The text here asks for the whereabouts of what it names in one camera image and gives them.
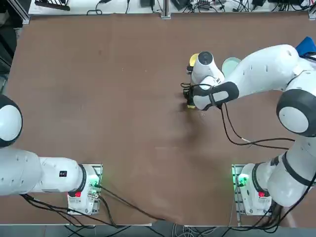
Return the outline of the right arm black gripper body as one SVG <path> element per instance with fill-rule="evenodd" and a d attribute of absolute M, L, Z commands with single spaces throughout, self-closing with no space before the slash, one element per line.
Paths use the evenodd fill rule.
<path fill-rule="evenodd" d="M 194 87 L 190 83 L 182 83 L 182 88 L 183 88 L 183 95 L 184 98 L 187 100 L 187 106 L 194 106 L 193 102 L 193 90 Z"/>

